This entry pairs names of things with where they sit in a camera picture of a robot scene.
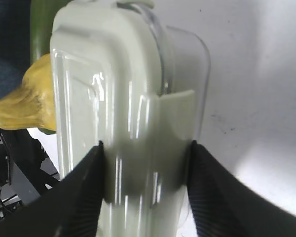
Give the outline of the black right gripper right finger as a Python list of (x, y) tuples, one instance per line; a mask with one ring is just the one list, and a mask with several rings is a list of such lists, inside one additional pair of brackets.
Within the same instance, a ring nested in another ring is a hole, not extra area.
[(296, 237), (296, 217), (266, 201), (202, 145), (188, 151), (187, 192), (199, 237)]

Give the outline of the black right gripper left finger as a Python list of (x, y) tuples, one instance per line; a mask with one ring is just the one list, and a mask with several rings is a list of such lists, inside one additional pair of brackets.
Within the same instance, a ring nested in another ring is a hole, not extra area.
[(94, 237), (103, 197), (100, 142), (55, 187), (0, 221), (0, 237)]

